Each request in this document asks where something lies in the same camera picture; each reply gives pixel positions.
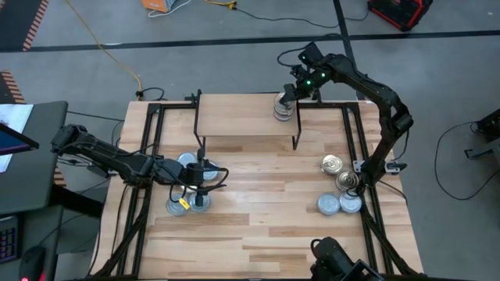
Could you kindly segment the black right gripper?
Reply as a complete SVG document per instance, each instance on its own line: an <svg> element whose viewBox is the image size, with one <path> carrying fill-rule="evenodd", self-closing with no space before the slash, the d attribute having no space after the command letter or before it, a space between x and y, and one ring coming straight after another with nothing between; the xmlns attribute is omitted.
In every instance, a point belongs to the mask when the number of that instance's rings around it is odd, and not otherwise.
<svg viewBox="0 0 500 281"><path fill-rule="evenodd" d="M311 99L314 90L317 89L317 71L310 67L304 68L300 65L294 65L291 67L290 74L296 79L295 86L294 84L284 85L284 94L280 103L288 104L305 98Z"/></svg>

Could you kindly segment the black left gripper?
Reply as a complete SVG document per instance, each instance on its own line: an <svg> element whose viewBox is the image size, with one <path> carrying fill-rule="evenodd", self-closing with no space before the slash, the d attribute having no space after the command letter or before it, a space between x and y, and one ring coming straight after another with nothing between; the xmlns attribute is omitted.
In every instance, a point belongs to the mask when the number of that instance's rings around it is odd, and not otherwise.
<svg viewBox="0 0 500 281"><path fill-rule="evenodd" d="M197 186L198 189L202 186L204 169L200 165L205 164L205 149L198 149L198 164L190 163L184 169L184 185ZM205 205L205 196L202 194L195 195L195 206L203 208Z"/></svg>

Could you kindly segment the wooden shelf with black legs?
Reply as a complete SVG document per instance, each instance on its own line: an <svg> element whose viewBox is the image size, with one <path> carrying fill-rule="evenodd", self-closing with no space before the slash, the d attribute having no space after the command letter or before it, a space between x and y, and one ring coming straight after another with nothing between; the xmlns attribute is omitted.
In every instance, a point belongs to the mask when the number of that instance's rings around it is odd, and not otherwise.
<svg viewBox="0 0 500 281"><path fill-rule="evenodd" d="M281 122L273 113L279 92L258 94L204 94L195 106L194 135L203 145L208 137L290 137L298 147L302 133L300 105L291 120Z"/></svg>

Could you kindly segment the black desk support bar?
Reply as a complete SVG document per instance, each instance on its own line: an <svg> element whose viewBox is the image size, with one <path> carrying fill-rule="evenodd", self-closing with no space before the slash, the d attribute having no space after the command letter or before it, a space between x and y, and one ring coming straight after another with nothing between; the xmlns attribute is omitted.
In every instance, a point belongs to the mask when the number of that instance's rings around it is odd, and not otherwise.
<svg viewBox="0 0 500 281"><path fill-rule="evenodd" d="M52 186L48 204L61 205L65 209L96 219L102 216L103 203L57 185Z"/></svg>

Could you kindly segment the red and black case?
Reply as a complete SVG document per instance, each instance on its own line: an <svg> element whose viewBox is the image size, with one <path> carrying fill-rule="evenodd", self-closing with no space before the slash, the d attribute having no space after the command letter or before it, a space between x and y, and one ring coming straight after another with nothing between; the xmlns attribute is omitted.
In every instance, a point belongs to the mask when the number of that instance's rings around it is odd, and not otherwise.
<svg viewBox="0 0 500 281"><path fill-rule="evenodd" d="M367 8L402 32L410 31L434 0L368 0Z"/></svg>

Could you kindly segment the bulky black device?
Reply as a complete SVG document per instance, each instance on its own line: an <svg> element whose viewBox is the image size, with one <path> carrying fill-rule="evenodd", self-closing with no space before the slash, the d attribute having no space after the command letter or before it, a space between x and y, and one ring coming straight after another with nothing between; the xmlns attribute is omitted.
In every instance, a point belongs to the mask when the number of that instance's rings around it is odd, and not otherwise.
<svg viewBox="0 0 500 281"><path fill-rule="evenodd" d="M364 261L353 261L332 237L313 239L310 243L316 261L312 264L311 281L385 281Z"/></svg>

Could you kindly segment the orange box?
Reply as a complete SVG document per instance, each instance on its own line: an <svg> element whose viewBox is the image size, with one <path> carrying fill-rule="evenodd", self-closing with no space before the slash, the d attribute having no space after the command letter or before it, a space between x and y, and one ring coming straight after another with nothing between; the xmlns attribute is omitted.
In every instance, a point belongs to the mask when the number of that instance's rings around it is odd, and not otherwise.
<svg viewBox="0 0 500 281"><path fill-rule="evenodd" d="M146 8L158 12L169 12L176 0L141 0L141 4Z"/></svg>

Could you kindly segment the grey lower desk surface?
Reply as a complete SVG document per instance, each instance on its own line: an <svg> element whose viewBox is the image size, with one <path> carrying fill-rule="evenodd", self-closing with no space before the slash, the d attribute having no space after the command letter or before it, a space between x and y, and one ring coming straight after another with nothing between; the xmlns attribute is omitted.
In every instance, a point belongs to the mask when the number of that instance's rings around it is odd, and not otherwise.
<svg viewBox="0 0 500 281"><path fill-rule="evenodd" d="M0 215L0 256L2 255L2 237L8 228L14 229L15 259L0 259L0 281L20 281L19 269L22 256L30 248L41 246L45 249L44 278L42 281L54 281L58 259L56 253L59 239L59 226L63 208L53 206L18 214Z"/></svg>

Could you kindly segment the tablet with blue screen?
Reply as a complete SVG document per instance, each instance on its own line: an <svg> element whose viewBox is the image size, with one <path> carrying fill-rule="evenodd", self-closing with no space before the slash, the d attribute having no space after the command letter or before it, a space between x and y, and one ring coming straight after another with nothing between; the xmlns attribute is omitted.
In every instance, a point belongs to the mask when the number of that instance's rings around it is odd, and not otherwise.
<svg viewBox="0 0 500 281"><path fill-rule="evenodd" d="M0 123L0 156L39 149L39 143Z"/></svg>

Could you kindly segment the white paper sheet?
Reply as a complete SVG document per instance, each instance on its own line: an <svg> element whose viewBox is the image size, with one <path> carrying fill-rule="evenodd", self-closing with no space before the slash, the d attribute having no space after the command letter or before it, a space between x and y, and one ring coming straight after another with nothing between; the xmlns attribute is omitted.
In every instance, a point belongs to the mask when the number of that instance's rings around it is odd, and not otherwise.
<svg viewBox="0 0 500 281"><path fill-rule="evenodd" d="M0 123L22 133L33 107L23 104L0 104ZM8 169L12 156L13 154L0 156L0 173Z"/></svg>

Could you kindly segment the black computer keyboard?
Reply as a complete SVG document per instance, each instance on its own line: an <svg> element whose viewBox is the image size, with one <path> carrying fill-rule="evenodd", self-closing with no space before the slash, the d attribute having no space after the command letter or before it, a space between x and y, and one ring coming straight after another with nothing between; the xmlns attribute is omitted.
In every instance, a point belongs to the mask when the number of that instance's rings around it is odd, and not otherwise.
<svg viewBox="0 0 500 281"><path fill-rule="evenodd" d="M20 256L20 232L17 226L0 224L0 264Z"/></svg>

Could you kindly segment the black floor equipment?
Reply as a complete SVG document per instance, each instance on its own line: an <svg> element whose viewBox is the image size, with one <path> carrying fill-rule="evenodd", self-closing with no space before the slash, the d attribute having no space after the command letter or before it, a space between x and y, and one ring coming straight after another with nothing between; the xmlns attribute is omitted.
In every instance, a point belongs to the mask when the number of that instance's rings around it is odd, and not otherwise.
<svg viewBox="0 0 500 281"><path fill-rule="evenodd" d="M493 154L500 164L500 109L495 110L479 121L473 122L470 129L483 137L486 142L466 149L464 152L468 159L479 158L483 155Z"/></svg>

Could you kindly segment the black orange striped floor mat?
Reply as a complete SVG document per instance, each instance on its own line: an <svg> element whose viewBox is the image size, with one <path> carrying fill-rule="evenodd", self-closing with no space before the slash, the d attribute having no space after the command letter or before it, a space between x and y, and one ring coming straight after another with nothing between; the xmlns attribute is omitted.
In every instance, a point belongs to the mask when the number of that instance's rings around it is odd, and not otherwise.
<svg viewBox="0 0 500 281"><path fill-rule="evenodd" d="M6 69L0 71L0 104L26 104L16 81Z"/></svg>
<svg viewBox="0 0 500 281"><path fill-rule="evenodd" d="M49 0L0 0L0 52L31 49Z"/></svg>

